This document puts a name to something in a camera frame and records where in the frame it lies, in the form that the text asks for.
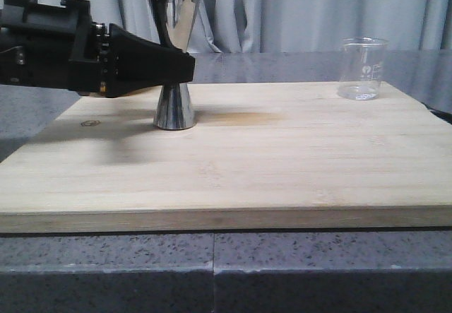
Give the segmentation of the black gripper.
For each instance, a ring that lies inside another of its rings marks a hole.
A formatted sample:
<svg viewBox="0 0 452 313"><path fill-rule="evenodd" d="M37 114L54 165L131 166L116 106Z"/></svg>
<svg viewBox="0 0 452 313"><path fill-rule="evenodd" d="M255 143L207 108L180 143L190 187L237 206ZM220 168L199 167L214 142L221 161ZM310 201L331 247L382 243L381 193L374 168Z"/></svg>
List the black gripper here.
<svg viewBox="0 0 452 313"><path fill-rule="evenodd" d="M195 59L111 23L95 23L87 0L4 0L1 83L121 97L166 83L187 83Z"/></svg>

